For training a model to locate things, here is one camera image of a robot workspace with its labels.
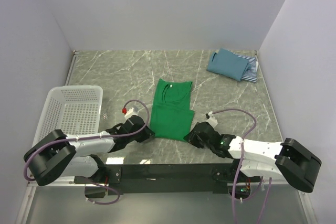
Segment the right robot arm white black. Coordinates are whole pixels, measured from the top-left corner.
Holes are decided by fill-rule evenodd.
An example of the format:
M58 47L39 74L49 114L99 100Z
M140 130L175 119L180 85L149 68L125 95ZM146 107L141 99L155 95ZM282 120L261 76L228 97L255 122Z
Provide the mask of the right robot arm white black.
M321 159L293 138L283 142L243 140L219 134L208 122L197 123L184 140L197 148L206 147L221 158L239 160L243 155L242 163L230 169L232 179L238 182L246 177L268 177L311 193L322 165Z

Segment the green tank top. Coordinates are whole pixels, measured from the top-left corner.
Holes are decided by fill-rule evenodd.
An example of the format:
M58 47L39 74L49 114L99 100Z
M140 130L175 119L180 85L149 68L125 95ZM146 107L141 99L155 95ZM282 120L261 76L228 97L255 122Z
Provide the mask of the green tank top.
M183 142L190 132L195 114L190 108L192 84L158 81L150 120L150 129L157 138Z

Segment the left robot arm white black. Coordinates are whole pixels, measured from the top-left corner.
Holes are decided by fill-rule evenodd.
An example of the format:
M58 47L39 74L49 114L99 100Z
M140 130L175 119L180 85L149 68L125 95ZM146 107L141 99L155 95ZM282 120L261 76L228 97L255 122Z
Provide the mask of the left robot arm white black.
M39 186L68 176L101 183L108 180L109 172L99 153L117 152L133 141L141 143L154 136L138 115L95 134L74 136L53 130L24 155L24 177Z

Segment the teal blue tank top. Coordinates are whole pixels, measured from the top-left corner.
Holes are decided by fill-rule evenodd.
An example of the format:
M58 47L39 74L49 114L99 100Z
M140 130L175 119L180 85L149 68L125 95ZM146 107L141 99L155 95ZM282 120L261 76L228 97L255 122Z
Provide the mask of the teal blue tank top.
M206 70L241 81L244 73L251 69L247 59L237 56L226 49L211 54Z

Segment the blue white striped tank top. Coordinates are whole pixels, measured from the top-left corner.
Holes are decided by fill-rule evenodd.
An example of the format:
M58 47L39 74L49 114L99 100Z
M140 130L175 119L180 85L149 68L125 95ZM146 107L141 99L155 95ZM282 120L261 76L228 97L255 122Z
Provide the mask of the blue white striped tank top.
M236 55L240 58L246 59L248 61L248 64L250 65L248 70L246 70L244 74L242 75L242 80L256 83L257 82L257 69L258 69L257 59L255 57L250 57L250 56L245 56L245 55L240 55L240 54L236 54Z

